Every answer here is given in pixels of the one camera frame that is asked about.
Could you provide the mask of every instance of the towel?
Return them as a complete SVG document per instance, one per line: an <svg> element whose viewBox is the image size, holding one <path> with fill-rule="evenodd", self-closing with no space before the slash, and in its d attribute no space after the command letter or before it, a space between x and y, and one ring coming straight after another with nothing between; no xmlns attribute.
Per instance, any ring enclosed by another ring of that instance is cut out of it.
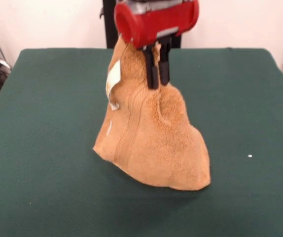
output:
<svg viewBox="0 0 283 237"><path fill-rule="evenodd" d="M156 65L159 48L153 48ZM121 37L108 75L109 104L94 151L147 185L183 191L208 186L208 150L178 89L170 83L149 89L144 54Z"/></svg>

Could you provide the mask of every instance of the white speck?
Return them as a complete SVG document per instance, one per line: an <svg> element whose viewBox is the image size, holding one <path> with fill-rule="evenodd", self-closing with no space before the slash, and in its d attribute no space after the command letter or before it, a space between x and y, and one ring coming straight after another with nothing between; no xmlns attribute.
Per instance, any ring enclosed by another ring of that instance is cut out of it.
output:
<svg viewBox="0 0 283 237"><path fill-rule="evenodd" d="M108 130L107 130L106 136L108 136L108 135L109 135L109 133L111 132L111 128L112 128L112 121L110 122L110 127L108 127Z"/></svg>

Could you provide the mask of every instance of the black pole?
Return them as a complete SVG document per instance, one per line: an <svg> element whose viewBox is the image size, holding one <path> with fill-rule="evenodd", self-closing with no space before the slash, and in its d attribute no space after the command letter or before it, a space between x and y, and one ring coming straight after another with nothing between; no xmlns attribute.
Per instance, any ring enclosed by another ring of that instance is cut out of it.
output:
<svg viewBox="0 0 283 237"><path fill-rule="evenodd" d="M115 5L116 5L116 0L103 0L107 48L114 48L118 39L117 29L114 21Z"/></svg>

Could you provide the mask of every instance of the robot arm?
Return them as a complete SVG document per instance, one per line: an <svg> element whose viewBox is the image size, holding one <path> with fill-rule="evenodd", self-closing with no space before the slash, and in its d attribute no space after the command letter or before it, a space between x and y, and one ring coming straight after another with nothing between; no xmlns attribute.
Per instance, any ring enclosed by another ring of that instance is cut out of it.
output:
<svg viewBox="0 0 283 237"><path fill-rule="evenodd" d="M152 48L161 44L159 73L161 84L167 85L169 52L172 36L191 30L199 16L198 0L122 0L115 7L114 19L118 32L126 43L144 52L148 87L159 86L158 70Z"/></svg>

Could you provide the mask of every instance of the table surface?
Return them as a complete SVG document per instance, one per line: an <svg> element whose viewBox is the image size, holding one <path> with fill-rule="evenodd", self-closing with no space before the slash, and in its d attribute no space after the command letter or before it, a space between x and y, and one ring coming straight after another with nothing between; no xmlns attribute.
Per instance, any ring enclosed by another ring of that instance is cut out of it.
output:
<svg viewBox="0 0 283 237"><path fill-rule="evenodd" d="M172 50L211 157L200 192L140 184L93 152L111 54L21 53L0 93L0 237L283 237L283 76L270 53Z"/></svg>

